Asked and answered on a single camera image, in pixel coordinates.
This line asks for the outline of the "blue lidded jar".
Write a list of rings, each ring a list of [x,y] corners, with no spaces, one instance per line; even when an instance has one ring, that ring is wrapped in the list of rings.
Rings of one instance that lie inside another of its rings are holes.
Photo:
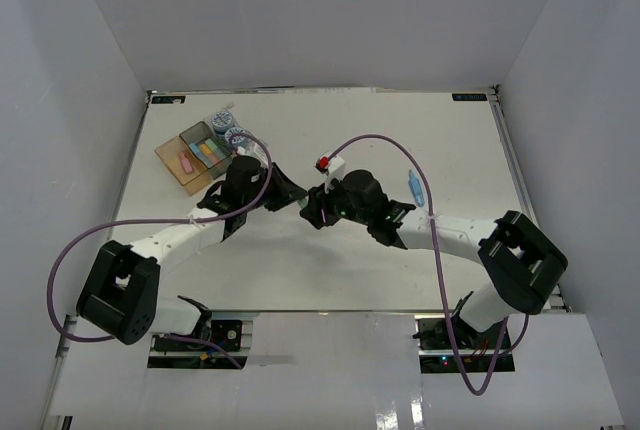
[[[236,119],[228,110],[221,110],[210,117],[212,130],[217,134],[224,134],[230,128],[236,126]]]
[[[226,144],[230,149],[236,150],[239,146],[245,145],[246,143],[250,142],[250,139],[247,137],[247,135],[248,132],[244,128],[234,126],[229,128],[224,133],[224,140],[226,141]]]

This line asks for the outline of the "green capped highlighter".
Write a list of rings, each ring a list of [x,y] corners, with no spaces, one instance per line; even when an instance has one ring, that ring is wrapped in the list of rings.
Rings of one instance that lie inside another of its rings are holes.
[[[205,144],[218,160],[224,160],[228,157],[225,151],[221,149],[212,139],[206,139]]]

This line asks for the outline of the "yellow orange highlighter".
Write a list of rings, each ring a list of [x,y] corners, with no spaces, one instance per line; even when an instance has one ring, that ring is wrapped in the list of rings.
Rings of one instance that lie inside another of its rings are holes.
[[[216,163],[216,157],[210,147],[206,143],[201,143],[199,145],[199,148],[201,153],[206,157],[207,162],[209,162],[211,165],[214,165]]]

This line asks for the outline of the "pink transparent highlighter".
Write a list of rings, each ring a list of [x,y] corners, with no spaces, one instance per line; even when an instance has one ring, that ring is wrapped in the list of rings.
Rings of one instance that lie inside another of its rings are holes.
[[[184,151],[179,152],[179,162],[181,164],[181,168],[186,175],[191,175],[194,172],[194,168],[190,159]]]

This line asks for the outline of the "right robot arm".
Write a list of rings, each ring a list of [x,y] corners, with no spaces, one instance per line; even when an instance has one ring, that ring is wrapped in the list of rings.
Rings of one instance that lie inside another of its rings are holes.
[[[496,220],[431,217],[422,207],[388,198],[366,170],[311,188],[300,215],[316,229],[348,220],[384,246],[481,265],[489,283],[464,297],[451,317],[452,338],[466,349],[477,347],[507,317],[540,314],[568,267],[558,247],[520,212],[509,210]]]

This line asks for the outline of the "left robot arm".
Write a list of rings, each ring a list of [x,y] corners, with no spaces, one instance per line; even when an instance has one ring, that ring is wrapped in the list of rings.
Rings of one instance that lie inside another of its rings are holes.
[[[77,313],[125,345],[156,333],[177,334],[188,348],[202,348],[211,337],[206,320],[211,311],[188,297],[160,297],[161,279],[239,230],[250,202],[275,212],[306,196],[277,165],[267,170],[256,158],[234,158],[225,178],[207,189],[185,223],[129,244],[105,243],[80,293]]]

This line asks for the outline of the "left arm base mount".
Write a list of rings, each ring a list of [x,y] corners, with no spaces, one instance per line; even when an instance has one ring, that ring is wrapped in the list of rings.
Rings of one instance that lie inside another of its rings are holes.
[[[199,353],[212,359],[242,349],[243,320],[217,315],[185,296],[162,303],[154,320],[153,352],[167,356]]]

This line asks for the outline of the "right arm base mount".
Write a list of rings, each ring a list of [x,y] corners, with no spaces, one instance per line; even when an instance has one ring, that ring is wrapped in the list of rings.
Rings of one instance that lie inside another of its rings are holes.
[[[461,298],[456,307],[451,310],[453,334],[459,352],[467,361],[478,360],[493,350],[498,343],[501,324],[495,323],[488,330],[478,332],[464,323],[459,316],[463,305],[467,303],[472,293]],[[449,334],[443,316],[416,315],[414,317],[416,329],[412,338],[416,341],[421,357],[443,357],[445,360],[453,357]]]

